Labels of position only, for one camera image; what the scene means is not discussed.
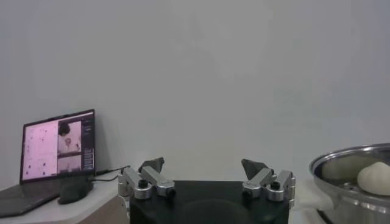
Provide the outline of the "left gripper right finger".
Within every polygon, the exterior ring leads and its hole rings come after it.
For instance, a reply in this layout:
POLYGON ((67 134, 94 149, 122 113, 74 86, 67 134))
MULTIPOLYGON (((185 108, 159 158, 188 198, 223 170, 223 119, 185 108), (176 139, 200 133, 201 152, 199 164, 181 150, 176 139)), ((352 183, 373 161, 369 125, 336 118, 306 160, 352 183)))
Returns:
POLYGON ((245 200, 260 198, 262 195, 273 202, 287 201, 289 209, 295 205, 296 177, 291 171, 275 174, 265 163, 242 159, 241 165, 247 176, 242 184, 245 200))

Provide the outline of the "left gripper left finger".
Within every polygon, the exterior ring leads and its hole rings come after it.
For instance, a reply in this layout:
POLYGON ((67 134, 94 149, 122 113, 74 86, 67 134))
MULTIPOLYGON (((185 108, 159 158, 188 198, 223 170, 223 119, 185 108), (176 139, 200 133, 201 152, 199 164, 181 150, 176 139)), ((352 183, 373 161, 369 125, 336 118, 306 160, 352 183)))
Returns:
POLYGON ((164 163, 164 158, 159 157, 144 161, 137 170, 131 166, 122 168, 118 175, 118 195, 133 196, 136 200, 148 200, 152 196, 152 190, 155 189, 158 196, 175 197, 175 182, 161 174, 164 163))

